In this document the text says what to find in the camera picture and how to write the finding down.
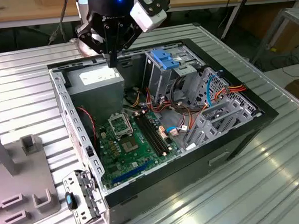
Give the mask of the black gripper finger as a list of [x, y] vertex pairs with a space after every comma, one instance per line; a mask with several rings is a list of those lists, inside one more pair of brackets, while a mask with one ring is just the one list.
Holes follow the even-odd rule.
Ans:
[[106, 16], [88, 17], [77, 29], [77, 36], [90, 49], [93, 49], [98, 54], [102, 54], [108, 66], [112, 68], [112, 44], [108, 35], [109, 32], [110, 25]]
[[142, 33], [141, 28], [138, 24], [131, 20], [128, 23], [119, 23], [117, 26], [116, 35], [113, 37], [113, 53], [112, 53], [112, 66], [117, 66], [117, 56], [123, 49], [128, 49], [133, 42]]

